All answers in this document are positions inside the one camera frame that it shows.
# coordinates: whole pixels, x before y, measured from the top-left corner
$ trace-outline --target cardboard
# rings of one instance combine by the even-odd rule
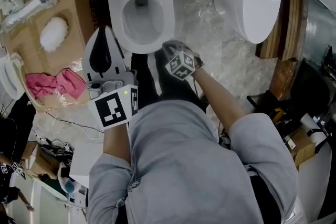
[[[315,143],[311,142],[305,130],[300,127],[291,135],[293,142],[296,145],[295,150],[290,150],[295,166],[314,157],[315,155]]]
[[[37,142],[27,143],[21,165],[25,172],[33,177],[47,174],[51,179],[57,179],[59,162],[47,155]]]
[[[54,52],[46,52],[40,44],[40,34],[53,17],[61,17],[68,24],[65,41]],[[19,53],[24,61],[23,73],[47,73],[56,76],[63,68],[71,68],[82,75],[81,58],[87,41],[101,25],[110,25],[107,0],[59,0],[55,7],[42,10],[19,24],[5,35],[5,45],[10,54]],[[86,104],[90,100],[85,91],[75,100],[68,94],[55,92],[39,99],[43,104],[37,112],[49,111],[69,105]]]

